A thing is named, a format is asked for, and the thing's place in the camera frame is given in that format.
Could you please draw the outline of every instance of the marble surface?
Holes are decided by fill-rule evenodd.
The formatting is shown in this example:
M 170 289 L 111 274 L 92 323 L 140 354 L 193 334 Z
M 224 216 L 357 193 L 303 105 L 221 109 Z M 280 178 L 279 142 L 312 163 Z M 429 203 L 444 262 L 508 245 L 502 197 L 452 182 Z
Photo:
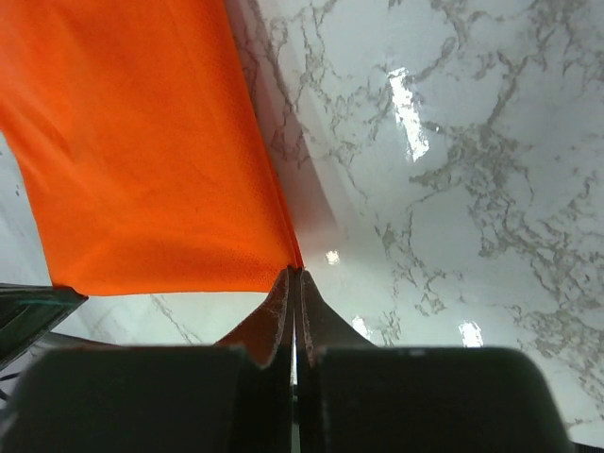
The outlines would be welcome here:
M 604 446 L 604 2 L 226 5 L 329 304 L 376 344 L 525 351 L 571 438 Z M 5 144 L 0 191 L 0 277 L 43 283 Z M 94 298 L 58 331 L 211 343 L 262 299 Z

